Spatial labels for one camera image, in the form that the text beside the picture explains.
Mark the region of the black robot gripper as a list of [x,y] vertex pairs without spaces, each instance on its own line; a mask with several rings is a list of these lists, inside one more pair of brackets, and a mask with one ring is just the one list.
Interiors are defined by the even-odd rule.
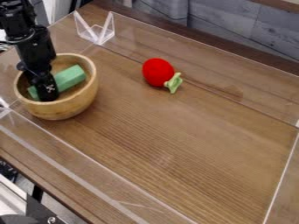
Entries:
[[20,62],[17,69],[32,73],[32,84],[41,102],[59,98],[52,60],[56,58],[49,30],[36,23],[36,12],[29,0],[0,0],[0,29],[5,41],[15,46]]

